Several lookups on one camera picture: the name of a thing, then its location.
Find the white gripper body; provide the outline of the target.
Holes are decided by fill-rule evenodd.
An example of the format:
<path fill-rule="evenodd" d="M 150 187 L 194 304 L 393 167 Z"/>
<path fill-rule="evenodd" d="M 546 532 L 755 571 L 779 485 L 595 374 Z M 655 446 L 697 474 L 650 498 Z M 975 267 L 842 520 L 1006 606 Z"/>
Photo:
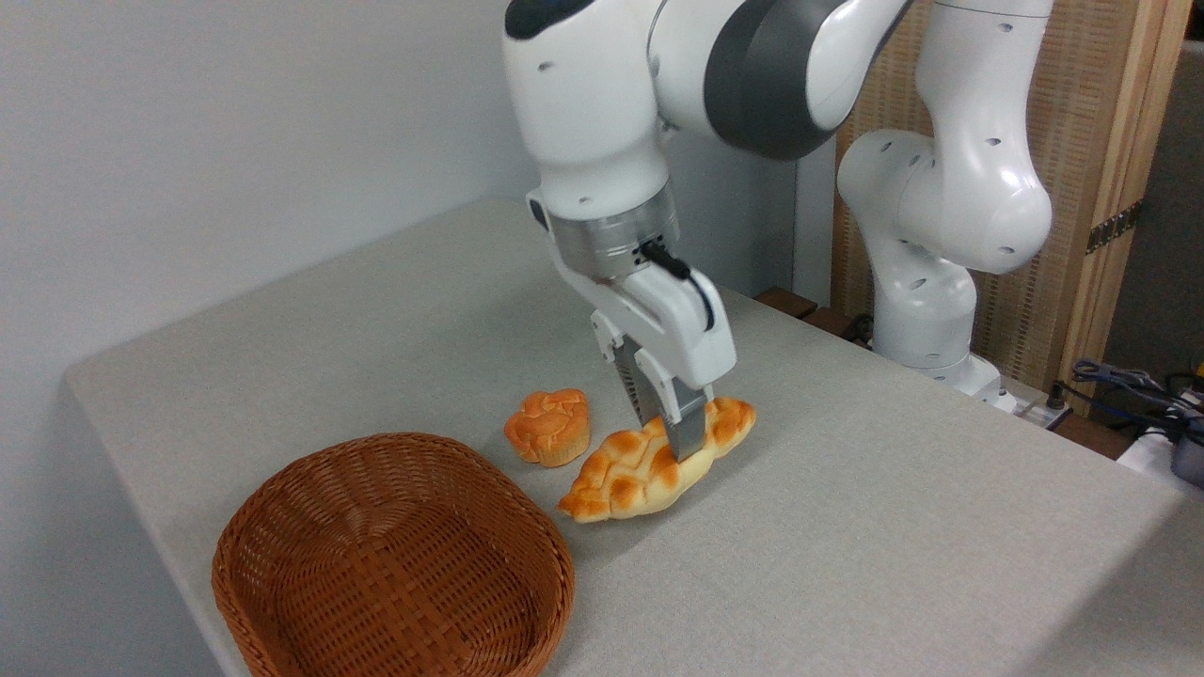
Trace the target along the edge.
<path fill-rule="evenodd" d="M 559 217 L 539 192 L 527 199 L 563 282 L 667 372 L 704 389 L 734 367 L 718 287 L 674 254 L 679 226 L 671 193 L 590 220 Z"/>

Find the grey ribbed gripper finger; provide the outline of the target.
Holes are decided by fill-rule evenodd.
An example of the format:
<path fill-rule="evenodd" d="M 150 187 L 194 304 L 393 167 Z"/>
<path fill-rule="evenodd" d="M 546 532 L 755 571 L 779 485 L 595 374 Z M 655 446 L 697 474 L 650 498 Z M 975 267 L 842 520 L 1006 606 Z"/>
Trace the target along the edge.
<path fill-rule="evenodd" d="M 635 407 L 641 422 L 662 420 L 677 463 L 706 445 L 708 390 L 687 385 L 667 372 L 645 348 L 635 352 Z"/>
<path fill-rule="evenodd" d="M 637 364 L 636 355 L 641 351 L 641 345 L 614 325 L 601 311 L 591 313 L 591 325 L 602 355 L 616 367 L 628 402 L 641 420 L 641 426 L 645 426 L 649 420 L 659 416 L 659 398 Z"/>

